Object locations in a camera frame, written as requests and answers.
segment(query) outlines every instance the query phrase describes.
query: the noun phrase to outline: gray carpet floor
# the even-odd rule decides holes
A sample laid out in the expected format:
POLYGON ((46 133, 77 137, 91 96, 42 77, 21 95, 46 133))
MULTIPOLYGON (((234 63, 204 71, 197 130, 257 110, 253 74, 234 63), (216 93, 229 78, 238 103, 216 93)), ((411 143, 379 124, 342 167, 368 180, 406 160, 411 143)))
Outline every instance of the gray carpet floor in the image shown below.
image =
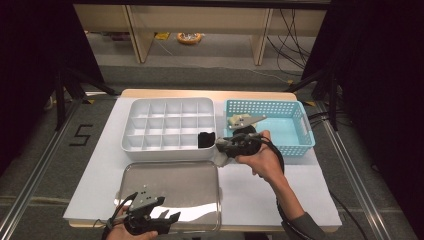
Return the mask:
MULTIPOLYGON (((283 91, 288 86, 288 80, 295 82, 299 80, 298 76, 282 73, 278 69, 275 65, 275 52, 270 46, 267 46, 262 66, 254 66, 253 61, 247 63, 251 60, 249 59, 251 55, 247 53, 248 41, 243 36, 207 35, 199 46, 196 46, 197 50, 181 46, 172 41, 171 37, 171 41, 161 42, 160 45, 154 42, 148 61, 144 65, 135 63, 134 58, 131 58, 134 55, 128 42, 113 42, 98 34, 90 34, 88 38, 106 84, 119 91, 126 88, 283 91), (241 46, 237 45, 235 50, 227 46, 226 52, 216 51, 217 45, 214 44, 225 43, 230 46, 232 44, 241 46), (189 56, 195 57, 195 60, 190 60, 189 56), (206 64, 199 66, 202 63, 199 60, 202 59, 206 64), (244 64, 243 69, 238 66, 240 62, 244 64)), ((306 46, 312 46, 311 39, 305 41, 306 46)), ((301 74, 301 69, 293 66, 287 66, 285 70, 292 74, 301 74)), ((89 85, 83 87, 88 92, 98 91, 89 85)), ((310 84, 299 90, 296 93, 298 99, 311 101, 310 93, 313 87, 314 84, 310 84)), ((12 239, 100 239, 101 229, 73 228, 62 218, 116 101, 109 96, 94 99, 91 104, 81 104, 72 117, 65 137, 17 225, 12 239), (81 124, 91 126, 84 128, 84 133, 90 135, 90 138, 85 146, 72 146, 73 143, 81 141, 74 137, 81 124)), ((308 115, 318 111, 315 106, 305 105, 305 109, 308 115)), ((354 221, 359 223, 368 239, 376 239, 327 130, 323 122, 317 120, 311 120, 316 140, 314 149, 330 191, 340 200, 340 202, 335 200, 335 203, 343 224, 338 231, 329 234, 330 239, 363 239, 354 221), (347 207, 354 218, 349 216, 341 204, 347 207)), ((346 114, 338 114, 337 120, 338 133, 381 213, 392 239, 417 239, 378 171, 372 168, 372 159, 357 135, 355 126, 350 123, 346 114)), ((45 112, 38 127, 30 133, 25 150, 1 176, 0 218, 6 215, 24 187, 54 134, 55 124, 56 110, 53 108, 45 112)), ((241 240, 243 235, 220 233, 213 239, 241 240)), ((287 237, 284 233, 274 233, 272 239, 287 239, 287 237)))

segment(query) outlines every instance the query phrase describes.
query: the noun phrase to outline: white compartment tray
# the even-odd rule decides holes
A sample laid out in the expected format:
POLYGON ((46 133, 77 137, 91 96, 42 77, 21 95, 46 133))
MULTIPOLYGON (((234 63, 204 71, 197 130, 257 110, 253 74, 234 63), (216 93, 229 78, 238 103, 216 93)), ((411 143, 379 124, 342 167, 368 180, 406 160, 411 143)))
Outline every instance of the white compartment tray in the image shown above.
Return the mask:
POLYGON ((214 145, 198 147, 202 132, 216 132, 211 99, 138 99, 131 105, 121 146, 135 161, 211 159, 214 145))

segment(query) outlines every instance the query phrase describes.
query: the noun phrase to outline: floor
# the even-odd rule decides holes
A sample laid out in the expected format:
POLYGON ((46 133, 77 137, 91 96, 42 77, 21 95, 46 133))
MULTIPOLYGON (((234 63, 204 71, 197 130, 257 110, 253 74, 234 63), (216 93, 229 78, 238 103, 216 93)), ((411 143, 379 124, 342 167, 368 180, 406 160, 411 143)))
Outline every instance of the floor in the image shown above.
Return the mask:
MULTIPOLYGON (((277 57, 278 54, 271 42, 279 49, 282 45, 280 40, 284 40, 277 36, 270 37, 261 66, 253 64, 249 37, 242 35, 204 34, 200 43, 188 46, 179 43, 175 34, 171 34, 167 40, 155 40, 153 42, 147 61, 143 64, 135 61, 132 45, 128 41, 113 41, 105 33, 89 33, 87 38, 105 76, 106 83, 112 87, 137 86, 139 83, 134 82, 137 80, 135 77, 122 77, 131 75, 128 72, 132 73, 132 71, 137 73, 137 71, 159 69, 164 71, 165 76, 171 78, 169 81, 172 81, 170 73, 181 78, 184 77, 184 74, 187 74, 180 69, 199 71, 199 76, 203 76, 201 72, 220 69, 224 73, 234 74, 236 85, 232 86, 233 88, 240 87, 243 89, 244 85, 254 88, 252 84, 258 84, 258 81, 252 83, 251 78, 253 78, 261 79, 260 83, 264 85, 262 87, 270 84, 270 88, 278 85, 281 89, 284 89, 291 81, 299 81, 299 75, 302 73, 301 66, 304 65, 302 57, 295 51, 284 50, 296 63, 282 56, 277 57)), ((299 38, 298 40, 298 44, 306 50, 305 55, 307 55, 315 39, 299 38)), ((287 44, 292 49, 297 47, 291 40, 287 44)), ((298 99, 306 103, 305 109, 308 115, 326 111, 327 108, 326 101, 313 102, 310 97, 313 86, 314 84, 311 84, 297 92, 298 99)), ((87 91, 97 90, 88 87, 87 91)), ((59 146, 59 150, 54 153, 53 161, 43 172, 28 207, 20 216, 19 224, 14 226, 11 239, 26 239, 29 237, 32 239, 99 239, 101 229, 72 228, 61 217, 87 161, 89 161, 90 153, 95 148, 96 141, 88 141, 84 148, 80 148, 80 151, 64 148, 69 147, 70 143, 75 141, 74 138, 71 138, 71 135, 77 131, 76 128, 81 123, 94 123, 90 133, 91 139, 98 139, 113 104, 114 99, 111 98, 97 99, 94 104, 82 104, 76 110, 70 129, 64 133, 65 142, 59 146)), ((334 200, 343 224, 338 231, 329 234, 330 238, 417 239, 402 210, 396 204, 396 200, 379 176, 378 169, 373 167, 372 159, 369 158, 348 116, 342 112, 338 114, 339 131, 337 132, 332 130, 328 121, 321 118, 311 119, 310 122, 317 142, 314 147, 317 158, 327 185, 336 196, 334 200), (337 149, 340 146, 346 149, 340 151, 337 149), (357 183, 358 181, 362 187, 354 186, 353 182, 357 183), (365 197, 360 196, 363 190, 367 194, 365 197), (369 210, 364 206, 372 206, 375 209, 369 210), (381 217, 382 225, 372 223, 372 213, 377 213, 377 216, 381 217), (379 230, 384 228, 387 230, 387 235, 378 233, 379 230)), ((39 159, 45 154, 44 150, 49 147, 50 139, 55 137, 54 126, 55 109, 53 108, 46 111, 45 116, 40 120, 39 128, 31 134, 28 147, 20 157, 12 162, 9 169, 0 178, 0 218, 7 216, 15 199, 27 184, 30 173, 37 167, 39 159)), ((282 233, 270 233, 269 235, 272 239, 287 239, 282 233)), ((244 236, 242 233, 220 233, 213 239, 241 240, 244 239, 244 236)))

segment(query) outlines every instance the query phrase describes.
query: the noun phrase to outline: desk leg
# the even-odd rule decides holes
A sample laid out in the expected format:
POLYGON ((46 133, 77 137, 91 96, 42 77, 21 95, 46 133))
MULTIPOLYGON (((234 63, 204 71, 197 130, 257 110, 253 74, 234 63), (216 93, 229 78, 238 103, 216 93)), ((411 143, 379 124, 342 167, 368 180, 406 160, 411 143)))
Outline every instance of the desk leg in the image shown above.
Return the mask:
POLYGON ((127 23, 129 27, 129 33, 131 37, 131 42, 135 51, 135 57, 138 63, 144 63, 147 59, 147 54, 149 53, 150 46, 152 45, 155 33, 146 32, 142 27, 137 24, 131 13, 131 6, 123 6, 124 11, 127 14, 127 23))
POLYGON ((262 59, 265 51, 266 37, 268 36, 268 29, 271 25, 273 9, 266 9, 263 20, 263 33, 262 35, 250 36, 250 45, 252 47, 253 61, 256 66, 262 64, 262 59))

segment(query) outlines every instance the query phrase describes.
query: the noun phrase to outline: table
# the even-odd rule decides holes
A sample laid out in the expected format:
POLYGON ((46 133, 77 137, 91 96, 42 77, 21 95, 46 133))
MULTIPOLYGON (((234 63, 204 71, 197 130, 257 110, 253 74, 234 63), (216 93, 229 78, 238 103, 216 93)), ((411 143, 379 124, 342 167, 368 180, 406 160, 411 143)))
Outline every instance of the table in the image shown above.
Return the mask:
MULTIPOLYGON (((208 97, 214 101, 217 134, 223 133, 223 103, 229 98, 296 100, 292 93, 128 89, 117 100, 81 181, 64 214, 71 226, 91 227, 97 219, 106 220, 114 212, 114 199, 123 171, 132 163, 120 148, 124 125, 137 98, 208 97)), ((317 162, 310 149, 302 158, 285 158, 286 176, 305 211, 327 232, 341 226, 317 162)), ((230 164, 218 168, 222 191, 221 231, 283 231, 269 185, 251 176, 249 167, 230 164)))

